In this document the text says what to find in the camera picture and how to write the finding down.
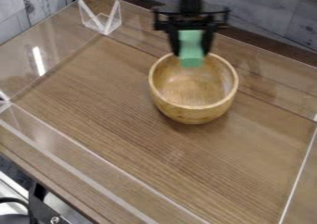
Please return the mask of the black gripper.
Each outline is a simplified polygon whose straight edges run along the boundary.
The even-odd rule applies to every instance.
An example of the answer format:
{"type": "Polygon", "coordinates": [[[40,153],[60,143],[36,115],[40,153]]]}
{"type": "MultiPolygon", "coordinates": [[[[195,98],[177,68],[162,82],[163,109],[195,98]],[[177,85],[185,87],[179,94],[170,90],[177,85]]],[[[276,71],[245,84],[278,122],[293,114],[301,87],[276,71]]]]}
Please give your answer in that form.
{"type": "Polygon", "coordinates": [[[206,55],[212,48],[214,32],[228,26],[230,10],[228,7],[213,6],[201,12],[181,12],[177,8],[157,6],[153,8],[154,29],[167,31],[173,53],[179,54],[178,31],[203,31],[202,48],[206,55]]]}

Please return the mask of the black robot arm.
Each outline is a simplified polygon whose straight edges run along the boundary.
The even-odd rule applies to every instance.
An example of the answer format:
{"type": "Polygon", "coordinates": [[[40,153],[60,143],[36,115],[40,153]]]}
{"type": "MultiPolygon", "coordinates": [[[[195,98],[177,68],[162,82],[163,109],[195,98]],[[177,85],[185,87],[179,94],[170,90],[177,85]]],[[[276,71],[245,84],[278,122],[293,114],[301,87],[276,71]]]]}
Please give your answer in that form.
{"type": "Polygon", "coordinates": [[[205,56],[212,48],[216,32],[228,26],[230,9],[203,0],[178,0],[173,4],[154,6],[154,30],[165,31],[175,56],[185,52],[186,33],[197,35],[198,52],[205,56]]]}

